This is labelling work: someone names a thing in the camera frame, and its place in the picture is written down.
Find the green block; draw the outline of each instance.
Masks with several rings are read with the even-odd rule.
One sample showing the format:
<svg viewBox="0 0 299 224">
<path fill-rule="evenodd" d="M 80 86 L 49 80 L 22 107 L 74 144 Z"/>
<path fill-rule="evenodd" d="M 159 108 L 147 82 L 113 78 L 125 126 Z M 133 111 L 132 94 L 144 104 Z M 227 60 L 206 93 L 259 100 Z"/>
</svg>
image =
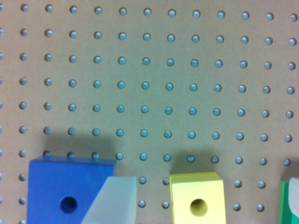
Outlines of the green block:
<svg viewBox="0 0 299 224">
<path fill-rule="evenodd" d="M 280 181 L 278 224 L 293 224 L 292 212 L 289 207 L 289 181 Z"/>
<path fill-rule="evenodd" d="M 292 214 L 292 224 L 299 224 L 299 217 Z"/>
</svg>

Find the pegboard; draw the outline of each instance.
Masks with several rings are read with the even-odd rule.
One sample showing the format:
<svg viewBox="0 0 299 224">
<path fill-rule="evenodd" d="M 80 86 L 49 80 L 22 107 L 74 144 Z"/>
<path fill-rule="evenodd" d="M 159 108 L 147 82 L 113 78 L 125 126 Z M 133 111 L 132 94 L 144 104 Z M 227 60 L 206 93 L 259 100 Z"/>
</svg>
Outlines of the pegboard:
<svg viewBox="0 0 299 224">
<path fill-rule="evenodd" d="M 277 222 L 279 181 L 298 170 L 296 13 L 290 0 L 2 1 L 2 223 L 25 223 L 28 163 L 45 151 L 117 156 L 117 175 L 140 181 L 136 223 L 172 223 L 165 178 L 206 171 L 224 180 L 227 223 Z"/>
</svg>

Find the yellow wooden block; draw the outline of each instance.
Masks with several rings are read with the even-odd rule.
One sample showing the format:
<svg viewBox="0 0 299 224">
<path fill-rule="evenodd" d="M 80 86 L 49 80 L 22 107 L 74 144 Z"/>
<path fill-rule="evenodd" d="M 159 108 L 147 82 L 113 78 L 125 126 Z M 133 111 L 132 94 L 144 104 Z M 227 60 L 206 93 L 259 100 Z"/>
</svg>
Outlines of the yellow wooden block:
<svg viewBox="0 0 299 224">
<path fill-rule="evenodd" d="M 217 173 L 170 175 L 175 224 L 225 224 L 223 180 Z"/>
</svg>

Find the blue block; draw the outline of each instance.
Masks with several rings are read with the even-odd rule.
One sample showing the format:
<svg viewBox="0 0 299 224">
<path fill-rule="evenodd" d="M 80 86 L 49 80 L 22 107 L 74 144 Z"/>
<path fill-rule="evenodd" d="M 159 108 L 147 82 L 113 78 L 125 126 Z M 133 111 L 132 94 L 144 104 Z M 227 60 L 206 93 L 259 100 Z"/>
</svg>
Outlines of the blue block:
<svg viewBox="0 0 299 224">
<path fill-rule="evenodd" d="M 30 161 L 28 224 L 80 224 L 116 161 L 46 157 Z"/>
</svg>

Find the block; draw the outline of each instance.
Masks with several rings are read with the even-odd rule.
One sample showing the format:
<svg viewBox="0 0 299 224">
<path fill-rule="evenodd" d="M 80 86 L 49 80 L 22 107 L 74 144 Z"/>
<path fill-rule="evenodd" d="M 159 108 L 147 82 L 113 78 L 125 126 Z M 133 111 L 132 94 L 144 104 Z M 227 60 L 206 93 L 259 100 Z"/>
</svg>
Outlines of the block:
<svg viewBox="0 0 299 224">
<path fill-rule="evenodd" d="M 223 180 L 215 172 L 170 175 L 175 224 L 225 224 Z"/>
<path fill-rule="evenodd" d="M 299 217 L 295 214 L 292 214 L 292 224 L 299 224 Z"/>
<path fill-rule="evenodd" d="M 115 161 L 83 158 L 30 161 L 27 223 L 80 223 L 115 167 Z"/>
<path fill-rule="evenodd" d="M 280 181 L 278 224 L 291 224 L 292 212 L 289 207 L 289 181 Z"/>
<path fill-rule="evenodd" d="M 299 178 L 292 177 L 290 179 L 289 206 L 292 213 L 299 217 Z"/>
<path fill-rule="evenodd" d="M 82 224 L 135 224 L 136 177 L 110 176 Z"/>
</svg>

